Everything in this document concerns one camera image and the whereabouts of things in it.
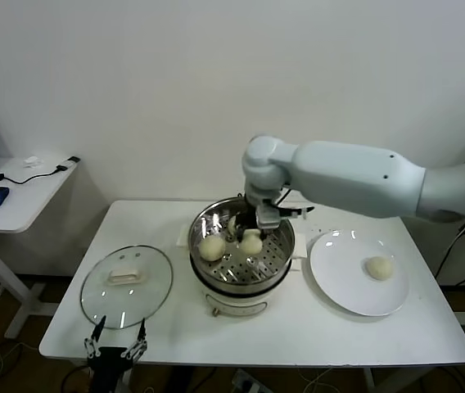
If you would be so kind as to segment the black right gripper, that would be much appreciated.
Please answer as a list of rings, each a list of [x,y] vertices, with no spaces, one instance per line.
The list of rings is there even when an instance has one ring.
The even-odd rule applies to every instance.
[[[242,200],[242,208],[235,214],[235,236],[238,242],[243,239],[245,229],[257,229],[256,208],[251,205],[244,195],[238,195]],[[260,240],[263,242],[270,235],[266,229],[260,230]]]

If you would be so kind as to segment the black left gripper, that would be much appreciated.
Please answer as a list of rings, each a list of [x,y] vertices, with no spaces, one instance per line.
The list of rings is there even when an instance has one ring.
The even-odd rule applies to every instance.
[[[93,371],[89,393],[115,393],[118,381],[147,351],[146,320],[140,322],[138,336],[127,349],[124,347],[98,347],[98,341],[105,327],[106,316],[94,327],[91,335],[84,339],[87,365]]]

